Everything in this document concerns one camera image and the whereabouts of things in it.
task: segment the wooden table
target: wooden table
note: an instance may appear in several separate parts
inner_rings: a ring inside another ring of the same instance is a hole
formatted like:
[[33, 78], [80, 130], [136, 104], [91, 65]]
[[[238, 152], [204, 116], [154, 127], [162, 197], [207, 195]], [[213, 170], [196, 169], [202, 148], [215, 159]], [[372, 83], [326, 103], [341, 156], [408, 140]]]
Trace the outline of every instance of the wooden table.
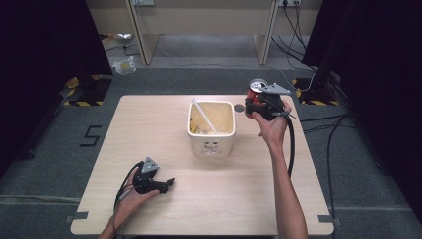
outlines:
[[[127, 222], [130, 235], [276, 235], [273, 177], [268, 149], [258, 125], [236, 113], [236, 139], [228, 158], [196, 158], [187, 134], [188, 110], [197, 101], [244, 104], [245, 96], [124, 96], [78, 207], [86, 219], [74, 220], [74, 234], [100, 234], [112, 216], [115, 195], [130, 169], [150, 156], [161, 168], [154, 179], [176, 181], [167, 194], [148, 201]], [[293, 107], [296, 155], [293, 186], [310, 235], [327, 235], [332, 223], [316, 170]], [[286, 133], [285, 157], [290, 155]]]

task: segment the white plastic container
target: white plastic container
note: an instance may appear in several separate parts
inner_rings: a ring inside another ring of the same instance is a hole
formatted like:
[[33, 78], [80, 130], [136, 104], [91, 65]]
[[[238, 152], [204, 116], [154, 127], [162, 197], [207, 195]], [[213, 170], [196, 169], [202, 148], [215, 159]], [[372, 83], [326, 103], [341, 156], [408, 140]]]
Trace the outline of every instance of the white plastic container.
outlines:
[[217, 130], [214, 133], [194, 104], [190, 104], [187, 132], [196, 157], [227, 157], [232, 151], [236, 133], [233, 104], [223, 101], [198, 101], [199, 106]]

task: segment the tape mark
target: tape mark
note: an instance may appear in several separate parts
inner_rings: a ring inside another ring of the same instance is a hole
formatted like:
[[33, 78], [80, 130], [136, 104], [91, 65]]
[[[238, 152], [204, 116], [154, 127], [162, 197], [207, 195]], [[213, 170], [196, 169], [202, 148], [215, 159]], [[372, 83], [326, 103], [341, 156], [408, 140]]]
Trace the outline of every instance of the tape mark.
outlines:
[[85, 132], [85, 136], [84, 138], [93, 138], [94, 139], [94, 143], [91, 144], [80, 144], [80, 147], [91, 147], [91, 146], [96, 146], [97, 145], [97, 141], [99, 140], [99, 136], [98, 135], [90, 135], [90, 130], [91, 128], [101, 128], [101, 125], [90, 125], [87, 129], [87, 131]]
[[67, 216], [67, 217], [65, 217], [65, 223], [70, 224], [74, 220], [87, 219], [87, 217], [88, 217], [88, 211], [75, 212], [75, 214], [73, 216]]
[[317, 219], [319, 223], [333, 223], [335, 226], [342, 225], [340, 218], [332, 218], [331, 215], [318, 215]]

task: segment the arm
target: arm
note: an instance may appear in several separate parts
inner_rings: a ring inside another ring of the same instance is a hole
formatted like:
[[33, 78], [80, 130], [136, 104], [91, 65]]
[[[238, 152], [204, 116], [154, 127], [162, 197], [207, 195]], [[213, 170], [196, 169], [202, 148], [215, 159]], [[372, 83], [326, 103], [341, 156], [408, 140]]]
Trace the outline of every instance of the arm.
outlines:
[[[127, 183], [133, 182], [136, 170], [132, 173]], [[100, 234], [99, 239], [113, 239], [117, 235], [118, 230], [147, 200], [159, 194], [159, 190], [150, 191], [146, 194], [139, 194], [133, 188], [128, 186], [123, 195], [126, 197], [117, 205], [114, 215], [109, 219], [108, 224]]]
[[[291, 108], [284, 102], [285, 111]], [[277, 117], [264, 120], [259, 114], [252, 113], [260, 127], [260, 133], [270, 152], [276, 207], [277, 230], [280, 238], [308, 238], [308, 229], [295, 190], [289, 179], [283, 155], [283, 139], [287, 122]]]

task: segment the fingers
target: fingers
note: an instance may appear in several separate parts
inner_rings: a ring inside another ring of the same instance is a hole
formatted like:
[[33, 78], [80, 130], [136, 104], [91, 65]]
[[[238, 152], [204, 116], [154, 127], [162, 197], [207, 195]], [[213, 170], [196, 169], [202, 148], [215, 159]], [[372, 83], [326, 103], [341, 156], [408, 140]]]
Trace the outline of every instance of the fingers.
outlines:
[[130, 177], [127, 179], [127, 183], [126, 185], [132, 184], [133, 182], [133, 178], [136, 175], [137, 171], [139, 170], [139, 168], [135, 169], [132, 174], [130, 175]]
[[252, 112], [252, 118], [255, 119], [258, 125], [261, 125], [264, 121], [266, 121], [259, 113], [256, 112]]
[[160, 193], [159, 190], [153, 190], [153, 191], [150, 191], [150, 192], [143, 194], [143, 195], [146, 197], [145, 198], [146, 200], [149, 200], [149, 199], [155, 197], [156, 195], [158, 195], [159, 193]]
[[282, 100], [282, 102], [283, 102], [283, 110], [289, 113], [292, 110], [292, 107], [289, 106], [289, 104], [285, 100]]

